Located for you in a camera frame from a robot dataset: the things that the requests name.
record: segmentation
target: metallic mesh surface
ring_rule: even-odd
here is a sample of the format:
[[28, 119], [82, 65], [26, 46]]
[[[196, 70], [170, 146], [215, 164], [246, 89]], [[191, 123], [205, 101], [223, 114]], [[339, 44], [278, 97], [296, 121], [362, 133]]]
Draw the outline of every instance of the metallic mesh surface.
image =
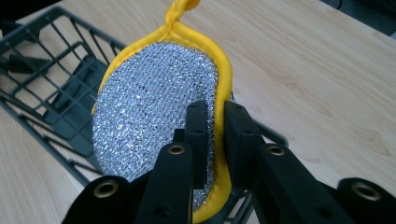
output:
[[175, 43], [152, 44], [123, 62], [98, 95], [93, 114], [94, 153], [104, 174], [132, 181], [151, 170], [174, 129], [184, 128], [187, 105], [205, 100], [208, 183], [193, 193], [193, 209], [199, 208], [214, 180], [217, 81], [217, 67], [207, 55]]

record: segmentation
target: wooden table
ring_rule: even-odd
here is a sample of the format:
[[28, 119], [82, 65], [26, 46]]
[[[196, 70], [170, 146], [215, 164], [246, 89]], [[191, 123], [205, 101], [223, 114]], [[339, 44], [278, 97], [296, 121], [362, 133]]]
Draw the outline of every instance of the wooden table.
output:
[[[57, 5], [129, 44], [171, 2]], [[356, 176], [396, 195], [396, 41], [317, 0], [203, 0], [182, 21], [223, 47], [236, 102], [318, 180]], [[0, 223], [60, 223], [82, 187], [3, 110], [0, 123]]]

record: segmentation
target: dish rack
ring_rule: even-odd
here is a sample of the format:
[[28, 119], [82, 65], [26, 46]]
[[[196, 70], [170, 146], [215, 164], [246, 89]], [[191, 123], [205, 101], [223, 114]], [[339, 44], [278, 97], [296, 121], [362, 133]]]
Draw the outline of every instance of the dish rack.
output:
[[83, 186], [90, 180], [81, 171], [101, 174], [92, 107], [124, 47], [61, 7], [0, 40], [0, 106]]

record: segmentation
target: yellow hanging loop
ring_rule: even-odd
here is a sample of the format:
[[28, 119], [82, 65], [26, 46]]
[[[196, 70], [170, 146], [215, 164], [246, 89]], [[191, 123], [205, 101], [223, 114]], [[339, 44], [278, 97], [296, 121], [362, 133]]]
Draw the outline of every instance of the yellow hanging loop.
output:
[[166, 10], [165, 24], [172, 25], [178, 21], [185, 10], [191, 10], [199, 4], [199, 0], [175, 0], [173, 4]]

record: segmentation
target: screw hole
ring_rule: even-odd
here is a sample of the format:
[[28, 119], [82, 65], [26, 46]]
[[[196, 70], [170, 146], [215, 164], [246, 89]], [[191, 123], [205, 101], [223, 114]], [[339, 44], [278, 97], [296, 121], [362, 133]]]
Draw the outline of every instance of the screw hole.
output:
[[178, 155], [178, 154], [182, 154], [186, 149], [182, 146], [173, 146], [173, 147], [169, 147], [168, 152], [170, 154], [174, 154], [174, 155]]
[[107, 198], [117, 192], [119, 188], [119, 184], [117, 184], [114, 180], [107, 180], [100, 183], [96, 188], [93, 190], [93, 195], [96, 198]]
[[364, 199], [378, 201], [381, 198], [381, 195], [378, 193], [378, 191], [361, 182], [354, 183], [351, 187], [356, 194]]
[[285, 150], [280, 147], [269, 147], [268, 151], [274, 156], [283, 156], [285, 154]]

